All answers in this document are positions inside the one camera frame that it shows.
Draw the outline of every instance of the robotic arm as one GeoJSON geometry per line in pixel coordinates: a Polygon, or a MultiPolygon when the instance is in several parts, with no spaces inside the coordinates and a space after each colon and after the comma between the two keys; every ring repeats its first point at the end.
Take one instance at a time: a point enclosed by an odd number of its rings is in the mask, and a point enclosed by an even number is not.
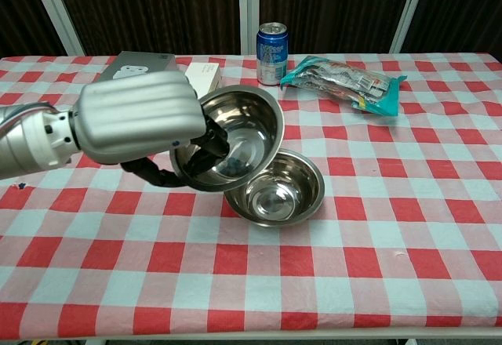
{"type": "Polygon", "coordinates": [[[86,85],[69,111],[47,103],[0,107],[0,179],[66,165],[83,151],[92,160],[161,187],[184,185],[147,158],[194,143],[192,176],[228,154],[227,133],[206,116],[183,73],[165,71],[86,85]]]}

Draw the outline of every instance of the food wrapper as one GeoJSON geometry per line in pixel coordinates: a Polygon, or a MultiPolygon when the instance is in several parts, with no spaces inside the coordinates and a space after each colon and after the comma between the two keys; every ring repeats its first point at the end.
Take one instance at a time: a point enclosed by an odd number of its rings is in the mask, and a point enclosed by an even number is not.
{"type": "Polygon", "coordinates": [[[315,89],[343,100],[352,107],[374,114],[398,114],[399,82],[406,76],[391,78],[383,74],[351,67],[318,56],[307,56],[281,80],[284,85],[315,89]]]}

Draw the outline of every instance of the tablecloth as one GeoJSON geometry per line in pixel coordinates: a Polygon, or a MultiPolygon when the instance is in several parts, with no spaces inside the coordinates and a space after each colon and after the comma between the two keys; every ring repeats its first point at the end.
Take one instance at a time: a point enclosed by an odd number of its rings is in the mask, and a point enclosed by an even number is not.
{"type": "MultiPolygon", "coordinates": [[[[329,57],[408,79],[395,118],[263,86],[284,111],[282,146],[326,183],[301,225],[256,227],[221,193],[153,187],[81,154],[1,180],[0,338],[502,326],[502,64],[329,57]]],[[[5,58],[0,104],[67,109],[112,60],[5,58]]],[[[253,56],[176,61],[217,62],[224,85],[258,85],[253,56]]],[[[167,154],[155,161],[169,167],[167,154]]]]}

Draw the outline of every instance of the metal bowl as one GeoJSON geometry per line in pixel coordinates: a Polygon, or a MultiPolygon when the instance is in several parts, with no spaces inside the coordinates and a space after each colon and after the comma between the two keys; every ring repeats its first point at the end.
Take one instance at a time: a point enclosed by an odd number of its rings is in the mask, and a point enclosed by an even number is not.
{"type": "Polygon", "coordinates": [[[202,108],[227,131],[230,152],[209,171],[189,176],[184,166],[198,147],[179,147],[170,153],[174,172],[200,191],[227,191],[246,184],[267,167],[281,145],[284,118],[277,100],[253,86],[231,85],[204,96],[202,108]]]}
{"type": "Polygon", "coordinates": [[[257,225],[283,227],[315,213],[324,198],[324,180],[309,159],[281,149],[266,169],[246,185],[226,191],[225,198],[257,225]]]}

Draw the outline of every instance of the white box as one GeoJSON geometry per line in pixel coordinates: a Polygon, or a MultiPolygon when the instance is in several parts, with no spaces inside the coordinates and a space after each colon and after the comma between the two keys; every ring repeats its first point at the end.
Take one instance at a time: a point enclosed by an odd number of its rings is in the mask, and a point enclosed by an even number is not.
{"type": "Polygon", "coordinates": [[[185,75],[199,99],[216,89],[221,81],[218,63],[190,63],[185,75]]]}

